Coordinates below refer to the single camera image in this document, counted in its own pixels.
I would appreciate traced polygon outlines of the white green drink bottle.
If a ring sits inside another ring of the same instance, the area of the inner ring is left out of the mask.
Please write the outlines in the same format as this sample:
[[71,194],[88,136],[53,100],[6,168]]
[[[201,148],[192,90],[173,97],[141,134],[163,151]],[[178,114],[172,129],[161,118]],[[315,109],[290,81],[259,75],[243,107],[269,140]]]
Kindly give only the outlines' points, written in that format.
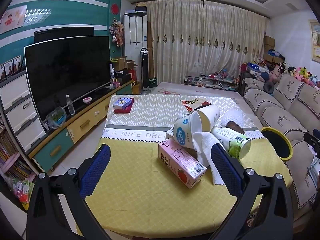
[[251,140],[233,129],[214,126],[211,133],[233,158],[242,159],[251,149]]

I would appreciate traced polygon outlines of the brown plastic tray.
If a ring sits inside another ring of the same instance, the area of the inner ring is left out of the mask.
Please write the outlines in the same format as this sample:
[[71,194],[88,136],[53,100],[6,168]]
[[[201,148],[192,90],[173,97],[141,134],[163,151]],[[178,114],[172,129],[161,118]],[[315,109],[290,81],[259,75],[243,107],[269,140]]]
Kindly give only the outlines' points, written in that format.
[[244,134],[244,130],[237,124],[235,123],[234,121],[229,121],[226,125],[225,125],[226,128],[229,128],[229,129],[232,129],[240,134]]

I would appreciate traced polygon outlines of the white paper towel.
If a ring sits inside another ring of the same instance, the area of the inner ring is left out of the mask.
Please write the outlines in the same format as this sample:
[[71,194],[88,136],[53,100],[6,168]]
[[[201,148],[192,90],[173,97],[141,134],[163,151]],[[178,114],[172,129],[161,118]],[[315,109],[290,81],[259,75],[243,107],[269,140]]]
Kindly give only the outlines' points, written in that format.
[[197,160],[203,166],[210,167],[214,185],[224,185],[224,181],[211,158],[211,149],[215,144],[221,145],[216,137],[210,132],[195,132],[193,134],[193,145],[194,150],[197,153]]

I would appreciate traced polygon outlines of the pink strawberry milk carton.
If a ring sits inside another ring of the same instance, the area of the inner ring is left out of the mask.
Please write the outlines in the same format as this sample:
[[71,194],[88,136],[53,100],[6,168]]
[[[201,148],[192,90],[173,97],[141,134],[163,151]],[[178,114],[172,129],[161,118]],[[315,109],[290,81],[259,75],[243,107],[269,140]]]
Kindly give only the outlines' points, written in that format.
[[189,189],[201,181],[207,170],[174,139],[159,143],[158,157]]

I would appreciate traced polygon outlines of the red snack wrapper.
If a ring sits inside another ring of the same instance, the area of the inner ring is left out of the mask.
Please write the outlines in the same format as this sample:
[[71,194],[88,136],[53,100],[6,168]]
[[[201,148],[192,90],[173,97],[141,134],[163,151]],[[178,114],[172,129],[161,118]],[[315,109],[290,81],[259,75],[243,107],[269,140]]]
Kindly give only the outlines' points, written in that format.
[[209,101],[204,99],[182,100],[181,102],[189,113],[196,109],[211,105]]

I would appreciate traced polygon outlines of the white blue yogurt tub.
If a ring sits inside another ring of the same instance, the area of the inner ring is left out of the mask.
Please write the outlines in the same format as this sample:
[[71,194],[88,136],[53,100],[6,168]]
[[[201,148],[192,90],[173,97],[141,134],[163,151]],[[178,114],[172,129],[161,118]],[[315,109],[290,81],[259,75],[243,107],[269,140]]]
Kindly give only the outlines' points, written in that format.
[[174,140],[183,147],[195,149],[193,134],[196,132],[202,132],[201,118],[197,112],[186,115],[174,123]]

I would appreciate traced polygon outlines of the large cream paper cup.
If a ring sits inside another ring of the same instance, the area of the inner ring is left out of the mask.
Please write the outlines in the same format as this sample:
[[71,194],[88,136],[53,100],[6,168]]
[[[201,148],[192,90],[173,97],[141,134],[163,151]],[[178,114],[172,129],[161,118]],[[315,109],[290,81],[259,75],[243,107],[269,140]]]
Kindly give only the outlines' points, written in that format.
[[220,117],[220,109],[216,105],[208,105],[195,112],[200,116],[203,132],[210,132]]

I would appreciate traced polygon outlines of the yellow rimmed black trash bin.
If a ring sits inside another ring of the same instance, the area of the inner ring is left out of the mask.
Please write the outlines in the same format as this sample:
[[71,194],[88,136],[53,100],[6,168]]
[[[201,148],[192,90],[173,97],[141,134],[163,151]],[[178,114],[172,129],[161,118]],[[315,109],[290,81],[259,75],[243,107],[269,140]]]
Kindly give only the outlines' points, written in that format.
[[292,158],[293,147],[283,133],[272,127],[263,127],[261,133],[271,143],[282,161],[288,161]]

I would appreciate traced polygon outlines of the pile of plush toys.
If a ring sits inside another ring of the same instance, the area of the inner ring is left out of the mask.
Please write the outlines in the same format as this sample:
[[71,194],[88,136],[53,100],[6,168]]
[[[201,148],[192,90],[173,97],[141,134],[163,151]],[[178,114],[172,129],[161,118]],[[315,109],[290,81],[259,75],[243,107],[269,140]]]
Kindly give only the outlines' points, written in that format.
[[250,79],[255,80],[249,87],[256,86],[258,89],[272,94],[274,89],[279,85],[280,79],[284,74],[294,77],[302,83],[315,88],[319,91],[319,78],[311,74],[305,67],[295,68],[290,64],[282,61],[268,65],[260,61],[256,63],[247,63],[247,71],[251,75]]

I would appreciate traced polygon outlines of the teal yellow tv cabinet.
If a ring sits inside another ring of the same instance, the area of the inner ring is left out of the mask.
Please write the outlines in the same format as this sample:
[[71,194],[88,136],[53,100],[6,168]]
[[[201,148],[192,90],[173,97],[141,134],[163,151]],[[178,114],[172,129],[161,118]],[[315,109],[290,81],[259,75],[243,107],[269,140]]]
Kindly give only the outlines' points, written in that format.
[[31,148],[27,156],[44,172],[48,172],[68,154],[77,143],[83,139],[95,126],[107,116],[107,111],[113,95],[129,95],[132,93],[132,83],[129,82],[115,89],[103,89],[99,98],[89,104],[83,103],[80,111],[68,116],[61,128],[51,129],[44,139]]

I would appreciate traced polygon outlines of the patterned yellow grey tablecloth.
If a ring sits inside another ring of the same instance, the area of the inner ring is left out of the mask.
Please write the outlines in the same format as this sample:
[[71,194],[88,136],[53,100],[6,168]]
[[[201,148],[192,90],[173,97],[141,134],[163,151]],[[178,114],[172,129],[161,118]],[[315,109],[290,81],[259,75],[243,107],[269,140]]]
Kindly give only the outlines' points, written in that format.
[[135,95],[129,113],[109,107],[100,144],[111,159],[86,203],[107,230],[134,237],[197,236],[215,231],[236,198],[187,148],[174,123],[187,95]]

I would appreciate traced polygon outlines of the white plastic drawer unit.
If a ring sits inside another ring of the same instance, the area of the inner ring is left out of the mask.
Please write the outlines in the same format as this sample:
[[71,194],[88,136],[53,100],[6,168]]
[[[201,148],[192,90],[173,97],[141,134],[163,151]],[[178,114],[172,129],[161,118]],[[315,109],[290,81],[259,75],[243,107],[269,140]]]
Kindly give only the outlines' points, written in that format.
[[5,81],[1,85],[1,104],[10,129],[27,154],[46,135],[31,96],[27,75]]

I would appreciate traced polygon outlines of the blue and red box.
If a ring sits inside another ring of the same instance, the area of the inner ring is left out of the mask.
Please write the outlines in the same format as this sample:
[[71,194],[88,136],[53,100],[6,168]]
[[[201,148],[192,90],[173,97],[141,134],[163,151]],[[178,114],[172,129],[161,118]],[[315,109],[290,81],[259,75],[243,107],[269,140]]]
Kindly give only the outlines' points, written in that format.
[[113,103],[113,111],[116,114],[130,113],[134,98],[120,98]]

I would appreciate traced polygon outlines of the floral floor mat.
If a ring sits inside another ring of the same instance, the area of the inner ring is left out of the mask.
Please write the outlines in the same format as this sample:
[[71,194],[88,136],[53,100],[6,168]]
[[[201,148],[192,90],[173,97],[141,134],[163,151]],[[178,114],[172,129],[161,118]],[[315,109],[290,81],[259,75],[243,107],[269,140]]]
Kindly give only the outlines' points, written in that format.
[[161,82],[151,90],[152,94],[172,95],[197,95],[231,98],[245,113],[253,114],[253,111],[238,92],[225,91],[222,89],[181,85],[175,83]]

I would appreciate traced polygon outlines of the framed floral wall picture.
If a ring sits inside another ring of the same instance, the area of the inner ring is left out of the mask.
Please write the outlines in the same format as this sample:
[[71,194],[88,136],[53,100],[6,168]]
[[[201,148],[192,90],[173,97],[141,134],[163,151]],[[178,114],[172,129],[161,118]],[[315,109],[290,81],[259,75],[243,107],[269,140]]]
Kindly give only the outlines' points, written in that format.
[[309,20],[310,31],[311,31],[311,53],[312,53],[312,61],[319,63],[319,22],[317,20]]

